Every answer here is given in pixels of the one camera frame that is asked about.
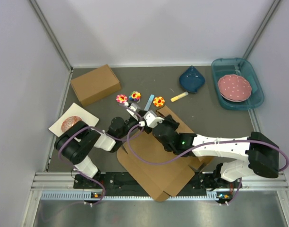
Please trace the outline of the brown cardboard box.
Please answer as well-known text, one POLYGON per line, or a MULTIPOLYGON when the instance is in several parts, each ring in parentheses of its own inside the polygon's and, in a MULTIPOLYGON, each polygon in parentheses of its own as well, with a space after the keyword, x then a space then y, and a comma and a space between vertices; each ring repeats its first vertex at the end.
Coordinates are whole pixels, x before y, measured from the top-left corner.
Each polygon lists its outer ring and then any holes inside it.
POLYGON ((120 81, 108 65, 72 79, 70 84, 82 106, 88 106, 121 90, 120 81))
POLYGON ((179 195, 195 176, 195 171, 209 165, 212 157, 177 157, 164 150, 151 134, 138 129, 136 138, 126 141, 117 151, 117 159, 126 171, 155 201, 179 195))

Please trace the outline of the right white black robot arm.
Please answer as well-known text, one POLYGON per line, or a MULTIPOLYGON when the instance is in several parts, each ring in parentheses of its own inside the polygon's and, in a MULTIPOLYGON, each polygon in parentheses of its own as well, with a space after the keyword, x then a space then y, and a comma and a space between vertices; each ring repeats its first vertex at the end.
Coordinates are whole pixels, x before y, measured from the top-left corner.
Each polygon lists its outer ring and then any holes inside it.
POLYGON ((213 179, 219 187, 245 176, 271 179, 279 176, 279 147, 260 132, 254 131, 249 137, 233 139, 178 133, 179 123, 170 115, 155 117, 148 126, 164 149, 178 157, 231 159, 231 162, 218 164, 214 170, 213 179))

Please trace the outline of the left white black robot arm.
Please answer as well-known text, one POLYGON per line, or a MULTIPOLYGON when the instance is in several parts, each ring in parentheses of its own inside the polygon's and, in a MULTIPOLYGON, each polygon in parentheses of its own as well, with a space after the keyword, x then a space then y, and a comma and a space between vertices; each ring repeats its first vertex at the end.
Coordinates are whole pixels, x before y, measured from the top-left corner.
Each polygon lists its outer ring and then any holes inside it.
POLYGON ((142 119, 139 114, 126 121, 121 117, 115 117, 107 132, 91 127, 84 121, 78 121, 56 139, 54 147, 76 170, 85 175, 84 182, 94 188, 99 185, 101 179, 99 169, 88 156, 89 152, 92 148, 116 152, 122 146, 128 131, 142 119))

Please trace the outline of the closed brown cardboard box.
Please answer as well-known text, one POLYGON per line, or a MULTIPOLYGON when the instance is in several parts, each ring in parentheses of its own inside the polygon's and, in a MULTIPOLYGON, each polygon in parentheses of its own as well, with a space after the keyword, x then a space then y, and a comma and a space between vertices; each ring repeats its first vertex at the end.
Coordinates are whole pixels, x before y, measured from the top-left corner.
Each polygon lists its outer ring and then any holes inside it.
POLYGON ((120 81, 108 65, 72 79, 70 84, 82 106, 88 106, 121 90, 120 81))

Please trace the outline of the pink plush flower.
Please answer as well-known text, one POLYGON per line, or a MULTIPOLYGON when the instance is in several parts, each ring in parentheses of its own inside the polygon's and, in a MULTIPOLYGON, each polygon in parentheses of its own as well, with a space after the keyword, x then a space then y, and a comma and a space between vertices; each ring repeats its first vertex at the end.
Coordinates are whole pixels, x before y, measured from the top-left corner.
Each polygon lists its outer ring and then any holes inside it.
POLYGON ((127 97, 126 95, 123 95, 123 94, 117 95, 117 96, 116 96, 116 101, 117 101, 118 103, 120 103, 120 104, 123 104, 123 103, 125 103, 125 102, 128 101, 128 97, 127 97))

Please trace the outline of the orange plush flower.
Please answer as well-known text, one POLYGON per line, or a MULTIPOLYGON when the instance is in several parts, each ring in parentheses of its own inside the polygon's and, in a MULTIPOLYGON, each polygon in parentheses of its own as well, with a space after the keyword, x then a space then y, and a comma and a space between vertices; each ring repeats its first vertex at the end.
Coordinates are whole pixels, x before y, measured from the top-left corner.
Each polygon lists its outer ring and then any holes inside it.
POLYGON ((164 100, 163 97, 157 96, 157 97, 154 98, 153 104, 156 107, 161 107, 161 106, 163 106, 165 104, 165 100, 164 100))

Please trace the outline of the light blue highlighter pen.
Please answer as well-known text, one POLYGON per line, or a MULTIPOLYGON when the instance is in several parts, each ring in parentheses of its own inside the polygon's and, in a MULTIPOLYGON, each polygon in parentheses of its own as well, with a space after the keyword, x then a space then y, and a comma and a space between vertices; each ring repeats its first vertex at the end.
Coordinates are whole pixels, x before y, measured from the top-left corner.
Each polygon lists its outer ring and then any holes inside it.
POLYGON ((149 97, 149 99, 145 105, 145 108, 144 108, 145 111, 148 111, 150 109, 150 106, 153 103, 153 100, 154 100, 154 95, 150 95, 150 97, 149 97))

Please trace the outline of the yellow highlighter pen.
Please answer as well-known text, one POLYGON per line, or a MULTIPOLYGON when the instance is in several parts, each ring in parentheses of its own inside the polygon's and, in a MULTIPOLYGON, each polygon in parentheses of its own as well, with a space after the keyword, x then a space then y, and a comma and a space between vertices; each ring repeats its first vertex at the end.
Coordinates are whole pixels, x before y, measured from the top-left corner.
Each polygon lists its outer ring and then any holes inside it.
POLYGON ((171 98, 170 100, 171 100, 171 102, 176 102, 176 101, 186 97, 187 95, 188 95, 188 92, 183 92, 183 93, 171 98))

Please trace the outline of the rainbow plush flower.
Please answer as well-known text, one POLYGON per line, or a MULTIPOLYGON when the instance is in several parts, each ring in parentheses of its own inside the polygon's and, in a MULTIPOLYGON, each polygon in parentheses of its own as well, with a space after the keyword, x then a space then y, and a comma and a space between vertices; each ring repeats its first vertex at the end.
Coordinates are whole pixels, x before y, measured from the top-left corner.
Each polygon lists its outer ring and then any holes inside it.
POLYGON ((139 102, 141 98, 141 93, 138 91, 133 91, 130 95, 129 95, 129 100, 133 101, 133 102, 139 102))

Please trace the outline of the white square board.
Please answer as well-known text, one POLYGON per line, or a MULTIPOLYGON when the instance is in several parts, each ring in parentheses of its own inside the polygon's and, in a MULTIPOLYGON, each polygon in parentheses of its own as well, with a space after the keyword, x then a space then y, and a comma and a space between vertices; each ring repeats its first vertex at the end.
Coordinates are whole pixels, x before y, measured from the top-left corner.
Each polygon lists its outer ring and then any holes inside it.
POLYGON ((52 125, 48 130, 55 136, 60 137, 64 132, 61 131, 61 125, 71 116, 78 116, 82 121, 90 126, 95 126, 99 122, 99 118, 86 111, 76 103, 73 103, 70 108, 52 125))

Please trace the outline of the red patterned bowl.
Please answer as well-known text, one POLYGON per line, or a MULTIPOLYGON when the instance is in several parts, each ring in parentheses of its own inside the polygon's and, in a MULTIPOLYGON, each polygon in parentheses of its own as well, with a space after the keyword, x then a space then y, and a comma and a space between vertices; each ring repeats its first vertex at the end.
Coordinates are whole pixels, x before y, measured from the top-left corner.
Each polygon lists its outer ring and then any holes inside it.
POLYGON ((65 119, 65 121, 61 125, 61 131, 66 132, 71 127, 73 127, 77 122, 82 121, 82 119, 78 116, 71 116, 65 119))

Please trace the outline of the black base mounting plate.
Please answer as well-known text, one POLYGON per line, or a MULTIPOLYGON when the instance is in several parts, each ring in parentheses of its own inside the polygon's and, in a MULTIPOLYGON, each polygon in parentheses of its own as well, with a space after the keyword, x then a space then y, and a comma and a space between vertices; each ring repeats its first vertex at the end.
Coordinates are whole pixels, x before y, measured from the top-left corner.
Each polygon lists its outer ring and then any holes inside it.
MULTIPOLYGON (((101 186, 91 180, 77 174, 74 177, 74 189, 100 189, 101 186)), ((147 196, 148 193, 127 172, 107 172, 98 174, 95 179, 106 189, 107 196, 147 196)), ((225 180, 213 178, 212 173, 196 172, 195 176, 182 188, 178 196, 206 195, 206 191, 224 189, 232 195, 233 190, 238 188, 239 180, 229 183, 225 180)))

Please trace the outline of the dark blue teardrop dish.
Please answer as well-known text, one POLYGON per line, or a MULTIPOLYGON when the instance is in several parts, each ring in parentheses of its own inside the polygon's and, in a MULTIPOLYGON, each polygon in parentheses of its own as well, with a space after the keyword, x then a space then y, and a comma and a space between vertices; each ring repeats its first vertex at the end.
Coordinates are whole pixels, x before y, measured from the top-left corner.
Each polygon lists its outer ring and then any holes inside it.
POLYGON ((190 66, 178 81, 181 87, 189 93, 197 93, 205 84, 205 78, 194 66, 190 66))

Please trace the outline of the pink polka dot plate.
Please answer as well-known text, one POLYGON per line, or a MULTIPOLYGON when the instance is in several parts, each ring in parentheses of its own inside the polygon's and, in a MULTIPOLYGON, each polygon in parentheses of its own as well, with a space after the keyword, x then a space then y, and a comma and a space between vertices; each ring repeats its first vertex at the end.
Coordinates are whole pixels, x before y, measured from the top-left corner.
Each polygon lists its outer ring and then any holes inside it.
POLYGON ((221 77, 217 85, 221 96, 232 102, 243 102, 251 96, 252 87, 250 83, 236 74, 221 77))

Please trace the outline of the teal transparent plastic bin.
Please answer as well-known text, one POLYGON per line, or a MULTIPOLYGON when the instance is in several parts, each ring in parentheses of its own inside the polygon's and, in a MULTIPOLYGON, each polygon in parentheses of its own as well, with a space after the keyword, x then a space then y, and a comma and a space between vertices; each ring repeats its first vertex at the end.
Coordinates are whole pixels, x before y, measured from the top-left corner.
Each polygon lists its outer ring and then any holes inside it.
POLYGON ((251 63, 242 58, 212 62, 212 78, 221 107, 250 110, 262 105, 264 93, 251 63))

